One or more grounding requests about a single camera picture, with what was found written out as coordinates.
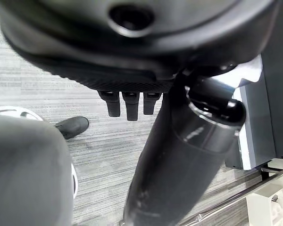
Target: black shoe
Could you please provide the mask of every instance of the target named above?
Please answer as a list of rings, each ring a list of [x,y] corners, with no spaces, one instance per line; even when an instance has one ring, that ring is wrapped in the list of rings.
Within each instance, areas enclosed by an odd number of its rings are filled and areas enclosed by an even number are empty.
[[[77,116],[61,121],[57,123],[55,127],[61,132],[63,137],[68,140],[85,132],[89,127],[89,122],[85,117]]]

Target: chrome bar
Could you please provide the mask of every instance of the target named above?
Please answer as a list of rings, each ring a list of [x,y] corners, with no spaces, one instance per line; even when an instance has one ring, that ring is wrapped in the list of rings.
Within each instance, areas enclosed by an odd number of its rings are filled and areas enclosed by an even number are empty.
[[[271,168],[271,167],[268,167],[268,168],[261,168],[261,171],[262,171],[262,172],[268,172],[268,173],[278,173],[278,172],[280,172],[281,170],[283,170],[283,169],[276,169],[276,168]]]
[[[212,207],[207,208],[206,210],[202,211],[201,213],[197,213],[190,218],[188,218],[186,221],[181,223],[179,226],[194,226],[200,223],[201,221],[204,221],[205,219],[219,213],[220,211],[224,210],[227,207],[230,207],[231,205],[235,204],[236,202],[246,198],[247,195],[256,192],[257,190],[261,189],[264,185],[269,184],[271,181],[278,179],[283,175],[283,170],[277,171],[274,169],[268,169],[263,168],[262,171],[264,172],[270,172],[274,173],[274,175],[270,176],[268,179],[261,181],[233,196],[226,199],[225,201],[218,203]]]

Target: white object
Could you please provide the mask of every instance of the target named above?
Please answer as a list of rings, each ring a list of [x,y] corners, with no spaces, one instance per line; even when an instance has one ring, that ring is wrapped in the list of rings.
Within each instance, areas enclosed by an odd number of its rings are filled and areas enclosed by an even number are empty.
[[[76,175],[75,167],[73,164],[71,164],[71,171],[72,171],[73,182],[74,182],[74,199],[75,199],[79,182],[77,180],[77,175]]]
[[[283,226],[283,186],[269,184],[246,200],[250,226]]]
[[[218,80],[230,87],[237,88],[239,87],[242,79],[251,82],[259,81],[262,73],[262,68],[262,58],[261,55],[258,55],[255,59],[243,64],[239,64],[231,71],[214,76],[212,77],[212,79]]]
[[[283,170],[283,159],[273,159],[268,163],[268,167]]]
[[[15,106],[0,106],[0,115],[44,121],[42,117],[40,117],[33,111]]]

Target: black cylinder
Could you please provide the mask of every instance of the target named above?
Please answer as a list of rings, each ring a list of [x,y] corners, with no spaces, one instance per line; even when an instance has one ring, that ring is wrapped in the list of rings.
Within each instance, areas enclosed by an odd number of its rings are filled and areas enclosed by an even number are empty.
[[[236,102],[226,117],[197,109],[183,89],[164,95],[139,158],[124,210],[126,226],[173,226],[197,203],[245,121]]]

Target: striped carpet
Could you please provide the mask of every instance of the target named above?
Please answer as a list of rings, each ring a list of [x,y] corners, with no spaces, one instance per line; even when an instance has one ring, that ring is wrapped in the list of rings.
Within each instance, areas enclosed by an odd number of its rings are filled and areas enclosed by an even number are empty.
[[[78,115],[90,121],[85,133],[68,141],[79,181],[74,225],[112,226],[122,218],[127,189],[160,104],[154,115],[145,116],[140,103],[139,120],[129,122],[122,101],[121,117],[109,118],[96,91],[30,65],[10,49],[0,32],[0,105],[28,108],[52,123]],[[222,166],[190,215],[259,180],[258,173]],[[243,226],[247,222],[246,202],[241,201],[200,225]]]

